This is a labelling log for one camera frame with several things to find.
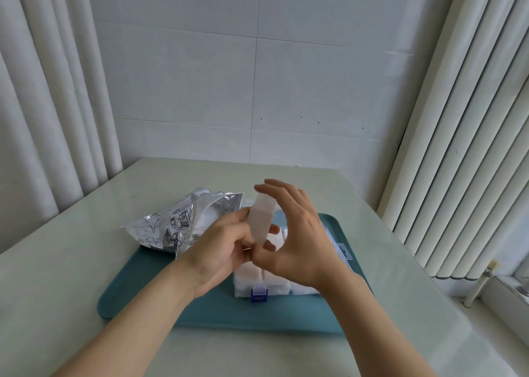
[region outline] white curtain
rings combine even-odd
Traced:
[[[89,0],[0,0],[0,252],[123,170]]]

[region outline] silver foil bag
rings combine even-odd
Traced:
[[[196,188],[159,213],[128,223],[124,228],[143,246],[174,253],[191,247],[219,217],[239,210],[242,193]]]

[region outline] table surface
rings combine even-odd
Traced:
[[[137,249],[120,226],[201,186],[277,178],[340,222],[392,320],[441,377],[515,376],[338,171],[144,158],[0,255],[0,370],[49,375],[105,323],[96,302]],[[174,328],[147,375],[359,376],[345,338]]]

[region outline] plastic tray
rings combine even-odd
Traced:
[[[351,268],[366,279],[338,221],[328,214],[321,213],[319,216],[334,240],[343,244],[344,256]],[[286,227],[285,214],[282,211],[276,212],[274,223],[281,228]],[[115,317],[162,268],[173,260],[174,256],[169,253],[139,247],[99,298],[97,302],[99,315],[103,319]],[[235,298],[233,289],[233,276],[230,275],[217,287],[186,307],[176,325],[343,334],[327,302],[320,295],[279,295],[269,297],[267,302],[251,303],[249,298]]]

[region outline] small plastic bottle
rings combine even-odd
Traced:
[[[266,242],[275,212],[276,200],[267,194],[259,193],[250,209],[247,222],[250,225],[253,239],[261,246]]]

